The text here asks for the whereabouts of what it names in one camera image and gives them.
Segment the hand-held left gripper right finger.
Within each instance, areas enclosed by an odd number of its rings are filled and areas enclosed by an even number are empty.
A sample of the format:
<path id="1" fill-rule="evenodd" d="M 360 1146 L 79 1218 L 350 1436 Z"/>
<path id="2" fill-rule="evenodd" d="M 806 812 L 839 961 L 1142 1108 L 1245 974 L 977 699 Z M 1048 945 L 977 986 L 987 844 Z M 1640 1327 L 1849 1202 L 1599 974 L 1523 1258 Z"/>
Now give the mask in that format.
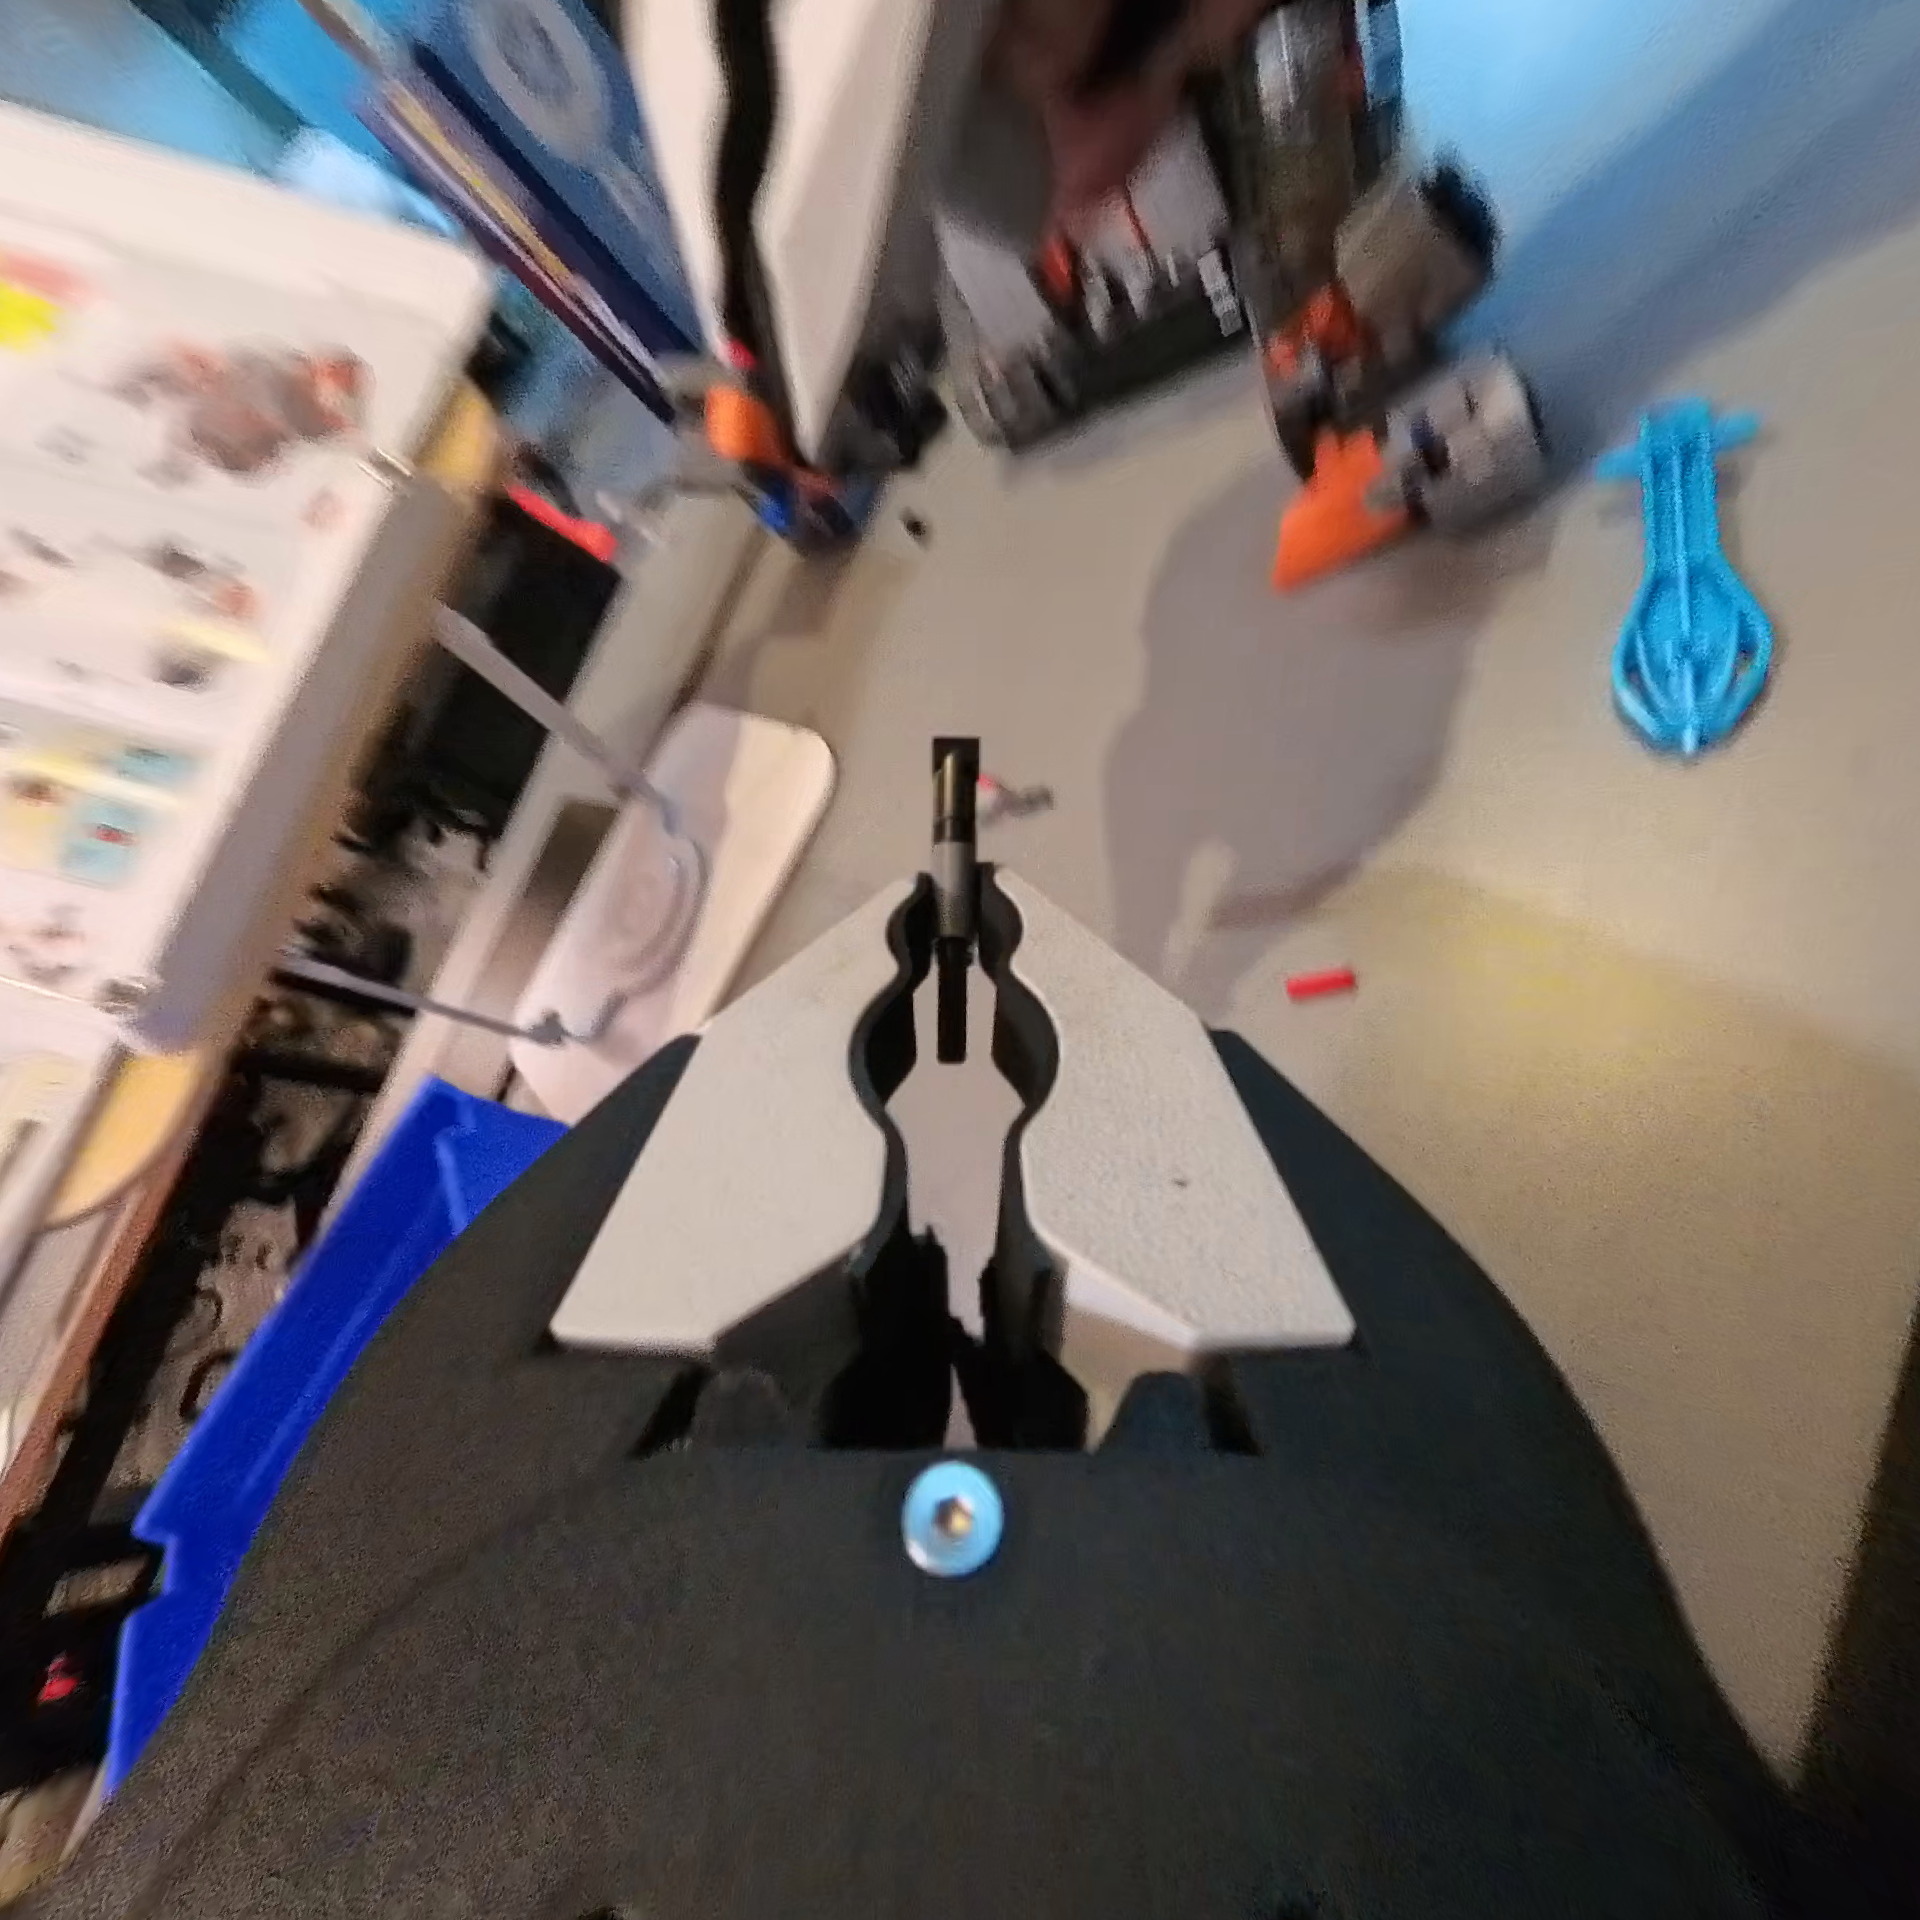
<path id="1" fill-rule="evenodd" d="M 1001 1154 L 992 1310 L 1105 1436 L 1139 1377 L 1354 1344 L 1300 1202 L 1198 1012 L 1008 869 L 980 881 Z"/>

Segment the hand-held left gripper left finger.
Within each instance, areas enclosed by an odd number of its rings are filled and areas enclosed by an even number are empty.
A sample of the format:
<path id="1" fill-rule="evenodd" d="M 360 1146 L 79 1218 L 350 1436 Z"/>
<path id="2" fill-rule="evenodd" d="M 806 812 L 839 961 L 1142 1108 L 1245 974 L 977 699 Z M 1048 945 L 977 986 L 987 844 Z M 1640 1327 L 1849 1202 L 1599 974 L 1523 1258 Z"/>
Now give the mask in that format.
<path id="1" fill-rule="evenodd" d="M 927 878 L 890 883 L 708 1021 L 558 1345 L 764 1376 L 823 1436 L 936 1436 L 940 1254 L 886 1114 L 933 925 Z"/>

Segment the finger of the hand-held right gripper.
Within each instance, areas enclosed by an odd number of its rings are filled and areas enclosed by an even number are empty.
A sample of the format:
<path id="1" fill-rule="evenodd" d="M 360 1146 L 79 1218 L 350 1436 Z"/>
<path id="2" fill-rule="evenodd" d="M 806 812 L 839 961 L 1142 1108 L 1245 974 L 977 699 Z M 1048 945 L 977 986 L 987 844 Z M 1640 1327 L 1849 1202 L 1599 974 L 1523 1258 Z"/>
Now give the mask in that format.
<path id="1" fill-rule="evenodd" d="M 917 463 L 932 413 L 918 201 L 933 4 L 765 4 L 773 129 L 747 211 L 768 391 L 802 463 Z"/>
<path id="2" fill-rule="evenodd" d="M 755 364 L 755 5 L 621 4 L 621 54 L 708 351 Z"/>

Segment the grey orange toy arm assembly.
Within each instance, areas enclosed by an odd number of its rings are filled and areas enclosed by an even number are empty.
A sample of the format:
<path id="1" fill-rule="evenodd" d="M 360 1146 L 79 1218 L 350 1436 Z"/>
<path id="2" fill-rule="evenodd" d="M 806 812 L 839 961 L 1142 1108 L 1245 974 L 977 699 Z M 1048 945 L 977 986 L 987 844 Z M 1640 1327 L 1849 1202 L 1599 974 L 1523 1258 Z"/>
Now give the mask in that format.
<path id="1" fill-rule="evenodd" d="M 789 445 L 777 416 L 736 378 L 703 394 L 708 451 L 755 510 L 758 523 L 802 553 L 828 553 L 862 540 L 877 501 L 868 478 L 830 478 Z"/>

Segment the dark grey angled toy beam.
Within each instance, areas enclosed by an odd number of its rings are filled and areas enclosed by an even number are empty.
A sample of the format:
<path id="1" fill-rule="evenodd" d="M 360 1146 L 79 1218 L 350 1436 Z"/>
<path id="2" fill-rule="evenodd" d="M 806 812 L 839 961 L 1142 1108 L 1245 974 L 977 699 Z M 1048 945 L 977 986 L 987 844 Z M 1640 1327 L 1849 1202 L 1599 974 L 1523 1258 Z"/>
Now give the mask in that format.
<path id="1" fill-rule="evenodd" d="M 932 744 L 933 830 L 927 881 L 933 893 L 936 1061 L 970 1055 L 970 974 L 977 948 L 977 738 L 936 736 Z"/>

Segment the blue robot kit box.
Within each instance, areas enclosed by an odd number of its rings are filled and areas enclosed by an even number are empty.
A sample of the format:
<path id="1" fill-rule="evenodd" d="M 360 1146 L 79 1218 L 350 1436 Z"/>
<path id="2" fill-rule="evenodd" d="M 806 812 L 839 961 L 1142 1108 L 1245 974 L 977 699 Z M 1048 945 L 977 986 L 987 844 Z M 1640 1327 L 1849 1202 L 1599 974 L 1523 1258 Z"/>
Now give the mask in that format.
<path id="1" fill-rule="evenodd" d="M 656 420 L 703 354 L 609 4 L 422 4 L 362 117 L 413 183 Z"/>

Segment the tracked toy robot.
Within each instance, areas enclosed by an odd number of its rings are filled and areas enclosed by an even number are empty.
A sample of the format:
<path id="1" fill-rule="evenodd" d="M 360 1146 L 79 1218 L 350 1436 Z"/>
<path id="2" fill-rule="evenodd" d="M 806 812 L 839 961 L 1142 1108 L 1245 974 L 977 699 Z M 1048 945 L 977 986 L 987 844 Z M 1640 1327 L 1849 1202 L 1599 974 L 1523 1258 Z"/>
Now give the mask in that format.
<path id="1" fill-rule="evenodd" d="M 1095 211 L 936 232 L 974 443 L 1033 451 L 1245 344 L 1300 478 L 1437 364 L 1498 258 L 1479 183 L 1406 144 L 1395 4 L 1269 4 Z"/>

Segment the white book stand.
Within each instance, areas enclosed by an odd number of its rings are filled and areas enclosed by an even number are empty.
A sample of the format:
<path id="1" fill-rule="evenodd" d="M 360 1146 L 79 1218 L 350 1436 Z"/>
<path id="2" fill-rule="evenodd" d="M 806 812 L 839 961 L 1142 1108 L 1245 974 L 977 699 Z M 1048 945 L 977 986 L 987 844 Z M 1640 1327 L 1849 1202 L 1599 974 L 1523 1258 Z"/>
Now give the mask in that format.
<path id="1" fill-rule="evenodd" d="M 432 635 L 594 768 L 615 800 L 612 824 L 507 1020 L 291 952 L 276 974 L 491 1033 L 510 1045 L 535 1108 L 578 1121 L 667 1043 L 718 1012 L 828 812 L 837 756 L 806 728 L 694 702 L 636 759 L 465 616 L 435 610 Z"/>

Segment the blue storage bin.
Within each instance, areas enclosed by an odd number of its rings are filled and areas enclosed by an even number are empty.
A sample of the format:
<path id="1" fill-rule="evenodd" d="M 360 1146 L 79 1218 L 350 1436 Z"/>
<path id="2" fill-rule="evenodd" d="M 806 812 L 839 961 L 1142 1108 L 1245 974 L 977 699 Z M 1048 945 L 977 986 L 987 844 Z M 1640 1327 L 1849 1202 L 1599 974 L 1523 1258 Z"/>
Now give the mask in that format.
<path id="1" fill-rule="evenodd" d="M 151 1747 L 204 1656 L 304 1439 L 432 1261 L 566 1126 L 443 1077 L 413 1099 L 141 1504 L 156 1591 L 119 1635 L 104 1797 Z"/>

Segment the instruction booklet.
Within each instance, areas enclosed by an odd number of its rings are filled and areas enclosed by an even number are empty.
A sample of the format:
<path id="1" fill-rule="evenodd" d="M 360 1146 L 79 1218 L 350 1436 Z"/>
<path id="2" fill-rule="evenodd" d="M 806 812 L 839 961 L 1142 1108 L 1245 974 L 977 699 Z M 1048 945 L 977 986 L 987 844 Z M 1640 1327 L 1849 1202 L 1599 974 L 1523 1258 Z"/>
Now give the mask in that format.
<path id="1" fill-rule="evenodd" d="M 4 105 L 4 986 L 198 1039 L 491 310 L 465 248 Z"/>

